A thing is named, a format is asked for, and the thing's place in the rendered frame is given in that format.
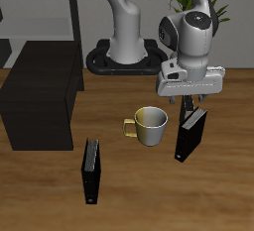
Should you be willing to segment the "white shelf with dark frame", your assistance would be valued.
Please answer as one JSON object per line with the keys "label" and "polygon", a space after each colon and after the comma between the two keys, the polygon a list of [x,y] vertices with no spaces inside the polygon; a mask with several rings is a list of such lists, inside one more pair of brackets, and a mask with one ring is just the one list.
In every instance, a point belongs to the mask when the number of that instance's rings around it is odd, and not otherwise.
{"label": "white shelf with dark frame", "polygon": [[0,0],[0,70],[12,69],[28,41],[78,41],[76,0]]}

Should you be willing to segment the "flat black base plate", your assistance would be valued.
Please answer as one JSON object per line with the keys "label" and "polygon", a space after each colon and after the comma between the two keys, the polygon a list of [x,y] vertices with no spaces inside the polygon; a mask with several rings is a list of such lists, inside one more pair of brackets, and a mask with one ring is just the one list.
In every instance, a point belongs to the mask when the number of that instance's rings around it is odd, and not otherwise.
{"label": "flat black base plate", "polygon": [[121,64],[113,61],[106,53],[109,50],[109,40],[102,39],[86,57],[86,66],[90,72],[98,75],[156,75],[161,70],[161,63],[168,56],[158,48],[152,39],[144,40],[148,55],[137,63]]}

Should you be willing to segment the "yellow and white mug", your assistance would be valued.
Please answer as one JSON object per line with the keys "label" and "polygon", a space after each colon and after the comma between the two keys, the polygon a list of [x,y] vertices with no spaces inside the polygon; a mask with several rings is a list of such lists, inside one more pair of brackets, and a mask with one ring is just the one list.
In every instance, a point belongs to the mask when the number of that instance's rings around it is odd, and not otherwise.
{"label": "yellow and white mug", "polygon": [[[167,123],[168,115],[164,110],[146,106],[137,110],[133,119],[125,119],[122,130],[126,137],[137,138],[144,146],[154,147],[161,142]],[[136,132],[128,132],[127,124],[133,124]]]}

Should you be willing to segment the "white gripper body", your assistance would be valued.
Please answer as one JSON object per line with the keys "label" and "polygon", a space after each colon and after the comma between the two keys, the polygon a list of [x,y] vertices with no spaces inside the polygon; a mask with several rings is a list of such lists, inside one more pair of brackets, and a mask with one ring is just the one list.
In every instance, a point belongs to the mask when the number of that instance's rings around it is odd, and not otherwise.
{"label": "white gripper body", "polygon": [[156,92],[159,96],[214,94],[222,90],[225,69],[222,66],[209,66],[206,75],[197,82],[171,82],[165,80],[159,72],[156,82]]}

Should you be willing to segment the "black book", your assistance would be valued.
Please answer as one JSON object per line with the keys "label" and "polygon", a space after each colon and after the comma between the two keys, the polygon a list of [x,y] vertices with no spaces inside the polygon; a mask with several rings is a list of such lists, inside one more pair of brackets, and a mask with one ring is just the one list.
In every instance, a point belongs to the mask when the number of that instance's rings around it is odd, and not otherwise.
{"label": "black book", "polygon": [[183,163],[201,142],[206,110],[197,107],[179,126],[175,159]]}
{"label": "black book", "polygon": [[101,176],[99,140],[86,140],[81,176],[85,203],[96,204]]}

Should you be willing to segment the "dark wooden cabinet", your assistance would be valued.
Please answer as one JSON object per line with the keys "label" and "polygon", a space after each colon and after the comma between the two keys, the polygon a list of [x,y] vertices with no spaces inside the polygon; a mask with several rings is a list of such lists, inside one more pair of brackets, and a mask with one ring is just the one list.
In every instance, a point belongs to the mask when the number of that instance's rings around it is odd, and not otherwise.
{"label": "dark wooden cabinet", "polygon": [[0,88],[14,151],[71,151],[70,121],[84,89],[78,41],[28,41]]}

